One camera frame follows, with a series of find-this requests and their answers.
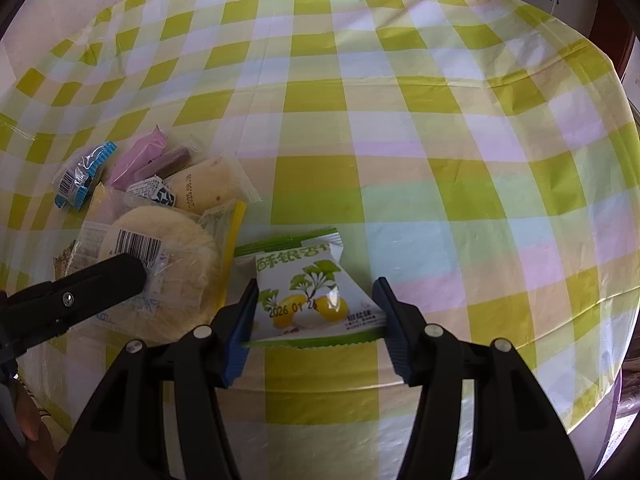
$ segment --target checkered tablecloth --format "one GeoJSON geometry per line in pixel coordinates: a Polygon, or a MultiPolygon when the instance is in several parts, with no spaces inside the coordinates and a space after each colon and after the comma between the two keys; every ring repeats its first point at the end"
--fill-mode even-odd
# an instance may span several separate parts
{"type": "MultiPolygon", "coordinates": [[[[60,162],[156,124],[171,145],[237,153],[264,199],[240,242],[336,226],[365,290],[386,276],[459,338],[513,341],[568,429],[613,384],[638,312],[640,144],[610,61],[548,14],[517,0],[105,9],[0,99],[2,287],[51,278],[78,232],[83,213],[53,205],[60,162]]],[[[66,428],[124,342],[95,330],[21,363],[66,428]]],[[[368,480],[396,474],[417,395],[378,342],[254,349],[220,400],[244,478],[368,480]]]]}

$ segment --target ginkgo snack package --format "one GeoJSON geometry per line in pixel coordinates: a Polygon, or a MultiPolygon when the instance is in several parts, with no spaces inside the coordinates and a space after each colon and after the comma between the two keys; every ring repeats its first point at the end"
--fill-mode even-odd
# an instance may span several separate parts
{"type": "Polygon", "coordinates": [[[253,346],[330,346],[382,336],[385,314],[321,243],[255,259],[253,346]]]}

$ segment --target round bread in plastic bag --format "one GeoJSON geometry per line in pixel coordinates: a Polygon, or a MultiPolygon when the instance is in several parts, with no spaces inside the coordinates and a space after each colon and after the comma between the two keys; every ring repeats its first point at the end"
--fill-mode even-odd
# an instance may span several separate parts
{"type": "Polygon", "coordinates": [[[203,311],[202,303],[219,261],[214,239],[202,227],[175,209],[140,206],[109,227],[98,259],[123,252],[123,244],[129,248],[136,244],[138,252],[154,259],[145,262],[148,279],[140,295],[147,298],[145,303],[137,296],[110,308],[110,322],[123,332],[165,343],[210,321],[211,314],[203,311]],[[158,250],[156,240],[160,240],[158,250]]]}

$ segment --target brown snack package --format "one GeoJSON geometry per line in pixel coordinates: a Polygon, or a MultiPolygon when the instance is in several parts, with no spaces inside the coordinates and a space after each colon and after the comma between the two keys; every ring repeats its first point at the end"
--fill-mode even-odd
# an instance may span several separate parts
{"type": "Polygon", "coordinates": [[[232,199],[258,202],[260,196],[236,158],[208,158],[164,180],[175,194],[175,207],[202,214],[232,199]]]}

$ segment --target purple snack bar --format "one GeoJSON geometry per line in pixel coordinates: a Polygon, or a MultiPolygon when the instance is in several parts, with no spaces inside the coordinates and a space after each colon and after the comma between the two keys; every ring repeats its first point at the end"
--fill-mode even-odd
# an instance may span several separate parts
{"type": "Polygon", "coordinates": [[[133,176],[134,182],[146,180],[151,176],[157,175],[160,178],[166,178],[176,171],[180,170],[184,165],[191,161],[191,152],[186,146],[180,145],[159,156],[153,162],[147,164],[144,168],[140,168],[133,176]]]}

